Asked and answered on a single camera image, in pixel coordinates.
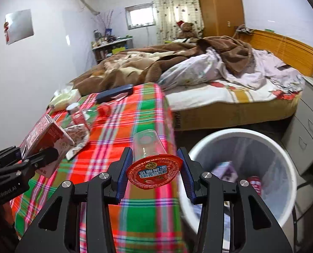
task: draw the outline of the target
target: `curtain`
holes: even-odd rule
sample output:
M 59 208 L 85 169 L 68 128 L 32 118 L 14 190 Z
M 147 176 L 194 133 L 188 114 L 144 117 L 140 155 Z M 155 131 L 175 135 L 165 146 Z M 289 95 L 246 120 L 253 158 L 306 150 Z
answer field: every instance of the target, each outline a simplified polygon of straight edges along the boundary
M 154 0 L 154 14 L 159 44 L 176 39 L 180 20 L 193 23 L 196 32 L 204 28 L 199 0 Z

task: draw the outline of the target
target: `white cabinet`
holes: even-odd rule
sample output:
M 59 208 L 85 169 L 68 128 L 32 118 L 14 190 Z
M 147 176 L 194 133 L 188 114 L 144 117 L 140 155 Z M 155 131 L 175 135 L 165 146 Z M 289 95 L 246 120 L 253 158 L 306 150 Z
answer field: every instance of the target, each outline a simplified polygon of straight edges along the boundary
M 313 163 L 313 79 L 305 79 L 301 101 L 282 139 L 300 175 Z

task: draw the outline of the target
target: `plaid tablecloth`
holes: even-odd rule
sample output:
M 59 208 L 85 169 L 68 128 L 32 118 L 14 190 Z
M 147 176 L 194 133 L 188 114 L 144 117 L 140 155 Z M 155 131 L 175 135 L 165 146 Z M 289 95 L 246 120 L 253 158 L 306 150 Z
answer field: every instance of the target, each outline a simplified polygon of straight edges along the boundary
M 96 105 L 96 94 L 80 99 L 82 109 Z M 66 112 L 48 113 L 60 121 Z M 132 95 L 115 107 L 112 117 L 99 117 L 90 142 L 71 161 L 63 160 L 50 179 L 36 174 L 30 189 L 11 202 L 15 228 L 23 235 L 39 210 L 64 181 L 86 182 L 119 160 L 124 147 L 132 146 L 133 135 L 154 129 L 165 149 L 176 153 L 171 111 L 161 89 L 153 83 L 134 87 Z M 87 252 L 86 204 L 80 225 L 81 252 Z M 110 206 L 112 232 L 117 252 L 185 252 L 182 240 L 176 181 L 152 190 L 128 182 L 119 206 Z

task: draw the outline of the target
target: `brown blanket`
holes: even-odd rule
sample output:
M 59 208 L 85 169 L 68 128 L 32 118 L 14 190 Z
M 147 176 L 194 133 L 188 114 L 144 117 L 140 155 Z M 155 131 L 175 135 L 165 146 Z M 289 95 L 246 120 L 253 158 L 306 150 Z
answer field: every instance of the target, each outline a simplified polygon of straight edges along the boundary
M 213 47 L 227 69 L 235 74 L 249 63 L 251 46 L 228 36 L 200 39 L 197 46 L 170 43 L 119 52 L 72 80 L 82 96 L 123 85 L 157 82 L 163 72 Z
M 72 80 L 82 96 L 123 85 L 157 82 L 170 67 L 202 54 L 193 44 L 170 43 L 119 52 Z
M 208 47 L 215 49 L 233 75 L 240 74 L 253 60 L 251 45 L 229 36 L 206 37 L 198 40 L 197 45 L 203 51 Z

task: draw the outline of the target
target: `window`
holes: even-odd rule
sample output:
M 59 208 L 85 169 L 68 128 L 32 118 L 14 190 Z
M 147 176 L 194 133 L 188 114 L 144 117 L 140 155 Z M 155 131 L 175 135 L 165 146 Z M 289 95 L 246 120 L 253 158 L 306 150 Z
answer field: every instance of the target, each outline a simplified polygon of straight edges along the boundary
M 153 4 L 134 5 L 125 8 L 128 29 L 154 26 Z

